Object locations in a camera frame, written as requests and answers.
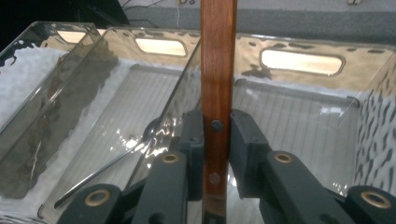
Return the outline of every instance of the metal screw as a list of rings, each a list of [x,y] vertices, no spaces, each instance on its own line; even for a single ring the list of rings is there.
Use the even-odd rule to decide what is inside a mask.
[[[209,176],[209,183],[212,185],[217,185],[220,183],[220,176],[216,173],[213,173]]]
[[[221,123],[221,121],[215,119],[210,123],[210,127],[212,128],[212,131],[215,133],[219,133],[221,132],[222,128],[223,128],[223,124]]]

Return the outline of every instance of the plastic bin handle cutout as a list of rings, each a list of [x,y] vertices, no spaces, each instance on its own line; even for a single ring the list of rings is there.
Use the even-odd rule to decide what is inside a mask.
[[[135,41],[137,46],[146,53],[165,54],[179,57],[187,56],[186,48],[177,40],[137,38]]]
[[[274,69],[305,72],[331,77],[341,72],[343,60],[336,56],[314,55],[265,49],[262,64]]]

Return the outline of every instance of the wooden pole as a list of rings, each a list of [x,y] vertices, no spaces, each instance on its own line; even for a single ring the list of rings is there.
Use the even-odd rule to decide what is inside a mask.
[[[226,218],[235,23],[236,0],[201,1],[203,222],[225,223]]]

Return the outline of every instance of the black clamp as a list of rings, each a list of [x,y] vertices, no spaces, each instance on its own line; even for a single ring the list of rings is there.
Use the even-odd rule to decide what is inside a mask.
[[[231,119],[229,162],[239,196],[260,198],[266,224],[396,223],[392,195],[367,186],[351,188],[346,197],[335,194],[323,188],[296,156],[273,151],[248,113],[233,110]],[[111,185],[87,188],[58,223],[186,223],[187,201],[202,199],[200,111],[184,115],[177,141],[177,150],[170,149],[154,160],[146,180],[123,192]]]

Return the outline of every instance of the thin wire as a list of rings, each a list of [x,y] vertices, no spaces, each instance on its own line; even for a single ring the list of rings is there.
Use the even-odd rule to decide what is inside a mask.
[[[176,25],[177,25],[177,28],[178,28],[178,21],[180,21],[180,10],[178,9],[178,4],[176,5],[176,9],[177,9],[177,22],[176,22]]]
[[[146,21],[146,22],[150,23],[154,28],[160,28],[158,25],[154,24],[153,22],[151,22],[149,20],[145,20],[145,19],[128,20],[128,21]]]
[[[152,7],[152,6],[157,5],[157,4],[159,4],[159,3],[163,2],[163,1],[165,1],[165,0],[159,0],[159,1],[154,2],[154,3],[152,3],[152,4],[150,4],[150,5],[147,5],[147,6],[132,6],[132,7],[126,7],[126,8],[124,9],[124,11],[129,10],[129,9],[131,9],[131,8],[134,8],[134,7]]]

